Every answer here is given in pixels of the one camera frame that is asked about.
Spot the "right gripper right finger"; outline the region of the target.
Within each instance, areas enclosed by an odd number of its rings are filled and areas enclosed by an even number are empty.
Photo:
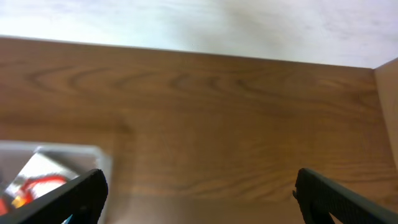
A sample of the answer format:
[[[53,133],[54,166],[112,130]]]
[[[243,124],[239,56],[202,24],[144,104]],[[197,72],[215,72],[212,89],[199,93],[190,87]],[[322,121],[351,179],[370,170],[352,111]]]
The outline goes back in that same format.
[[[341,223],[397,224],[397,214],[343,187],[321,174],[298,171],[293,196],[306,224]]]

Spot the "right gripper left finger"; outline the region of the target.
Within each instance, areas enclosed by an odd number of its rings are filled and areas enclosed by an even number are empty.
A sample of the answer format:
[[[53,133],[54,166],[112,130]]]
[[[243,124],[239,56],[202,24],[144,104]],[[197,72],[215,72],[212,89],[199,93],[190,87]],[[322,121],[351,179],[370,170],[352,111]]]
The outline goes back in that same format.
[[[1,217],[1,224],[97,224],[108,196],[102,170],[92,169]]]

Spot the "clear plastic container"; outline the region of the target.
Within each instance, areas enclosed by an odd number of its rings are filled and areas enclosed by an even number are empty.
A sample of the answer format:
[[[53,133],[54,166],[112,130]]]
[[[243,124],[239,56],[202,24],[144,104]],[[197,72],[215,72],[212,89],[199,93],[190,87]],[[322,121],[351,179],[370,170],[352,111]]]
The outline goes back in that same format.
[[[112,159],[96,146],[1,141],[2,152],[17,154],[41,153],[77,171],[79,176],[92,169],[100,169],[103,171],[108,182],[111,178]]]

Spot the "white and blue box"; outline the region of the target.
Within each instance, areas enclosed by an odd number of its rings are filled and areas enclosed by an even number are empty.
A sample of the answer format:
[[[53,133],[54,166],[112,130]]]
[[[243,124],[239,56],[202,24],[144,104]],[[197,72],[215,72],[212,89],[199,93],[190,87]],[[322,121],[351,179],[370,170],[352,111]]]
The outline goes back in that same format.
[[[52,174],[65,176],[69,181],[79,176],[77,171],[45,154],[1,153],[1,189],[19,175],[36,177]]]

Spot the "red handled pliers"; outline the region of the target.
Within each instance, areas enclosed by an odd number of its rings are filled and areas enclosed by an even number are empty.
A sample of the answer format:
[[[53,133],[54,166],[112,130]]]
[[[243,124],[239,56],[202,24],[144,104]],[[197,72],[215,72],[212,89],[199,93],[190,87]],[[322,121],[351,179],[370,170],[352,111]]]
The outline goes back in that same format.
[[[17,176],[1,189],[1,216],[33,202],[68,181],[65,176],[57,174],[36,177]]]

